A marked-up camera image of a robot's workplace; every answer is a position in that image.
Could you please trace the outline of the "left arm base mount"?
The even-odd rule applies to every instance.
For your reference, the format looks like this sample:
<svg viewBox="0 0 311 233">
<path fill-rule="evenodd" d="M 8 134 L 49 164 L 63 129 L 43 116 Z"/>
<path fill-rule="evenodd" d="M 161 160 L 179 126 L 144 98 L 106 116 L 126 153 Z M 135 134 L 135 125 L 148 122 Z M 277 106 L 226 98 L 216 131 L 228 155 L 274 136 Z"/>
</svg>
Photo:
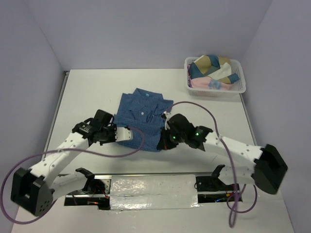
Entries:
<svg viewBox="0 0 311 233">
<path fill-rule="evenodd" d="M 96 206 L 99 210 L 110 210 L 111 179 L 100 179 L 84 168 L 76 172 L 87 178 L 86 184 L 83 189 L 66 195 L 64 206 Z"/>
</svg>

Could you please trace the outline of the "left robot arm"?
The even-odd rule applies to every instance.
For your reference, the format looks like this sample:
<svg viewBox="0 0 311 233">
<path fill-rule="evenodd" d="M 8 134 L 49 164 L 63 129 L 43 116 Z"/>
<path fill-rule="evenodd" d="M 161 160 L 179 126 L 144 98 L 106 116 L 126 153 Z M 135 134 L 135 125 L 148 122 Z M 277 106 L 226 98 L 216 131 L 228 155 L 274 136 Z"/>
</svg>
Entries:
<svg viewBox="0 0 311 233">
<path fill-rule="evenodd" d="M 19 168 L 13 175 L 11 201 L 34 216 L 42 216 L 59 197 L 76 190 L 92 192 L 95 175 L 87 169 L 77 168 L 66 176 L 59 174 L 92 144 L 116 141 L 113 119 L 112 114 L 98 110 L 93 118 L 76 124 L 55 152 L 29 169 Z"/>
</svg>

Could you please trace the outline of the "blue checked long sleeve shirt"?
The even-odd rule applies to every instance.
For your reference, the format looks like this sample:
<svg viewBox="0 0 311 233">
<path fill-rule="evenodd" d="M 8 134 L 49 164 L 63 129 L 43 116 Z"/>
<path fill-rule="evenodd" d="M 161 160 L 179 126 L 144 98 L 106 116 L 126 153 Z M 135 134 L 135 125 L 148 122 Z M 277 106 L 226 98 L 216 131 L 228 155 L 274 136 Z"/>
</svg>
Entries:
<svg viewBox="0 0 311 233">
<path fill-rule="evenodd" d="M 137 88 L 132 94 L 122 94 L 114 123 L 117 127 L 139 130 L 145 136 L 141 149 L 158 152 L 161 129 L 165 126 L 162 114 L 172 105 L 173 100 L 164 99 L 160 93 Z"/>
</svg>

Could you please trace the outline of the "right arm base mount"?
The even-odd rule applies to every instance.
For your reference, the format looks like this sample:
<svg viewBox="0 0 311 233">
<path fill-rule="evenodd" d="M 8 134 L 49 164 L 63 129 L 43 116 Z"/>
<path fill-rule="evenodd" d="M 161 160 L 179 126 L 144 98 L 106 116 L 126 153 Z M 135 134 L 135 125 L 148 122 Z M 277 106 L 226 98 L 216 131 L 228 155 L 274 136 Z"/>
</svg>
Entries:
<svg viewBox="0 0 311 233">
<path fill-rule="evenodd" d="M 220 172 L 225 165 L 218 165 L 211 175 L 196 176 L 194 188 L 198 193 L 198 203 L 233 202 L 234 185 L 226 185 L 220 179 Z"/>
</svg>

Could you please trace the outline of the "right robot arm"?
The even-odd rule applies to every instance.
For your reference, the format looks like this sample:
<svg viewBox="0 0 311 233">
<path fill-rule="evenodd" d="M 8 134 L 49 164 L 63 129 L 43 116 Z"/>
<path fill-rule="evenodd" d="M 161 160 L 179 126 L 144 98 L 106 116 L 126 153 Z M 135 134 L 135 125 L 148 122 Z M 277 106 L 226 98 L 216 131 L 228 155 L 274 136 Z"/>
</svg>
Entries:
<svg viewBox="0 0 311 233">
<path fill-rule="evenodd" d="M 169 117 L 163 113 L 161 117 L 165 127 L 161 129 L 158 150 L 171 150 L 184 143 L 229 159 L 228 166 L 220 164 L 213 170 L 211 184 L 215 189 L 238 183 L 255 185 L 271 195 L 279 191 L 288 166 L 275 146 L 254 146 L 217 135 L 205 126 L 194 126 L 182 114 Z"/>
</svg>

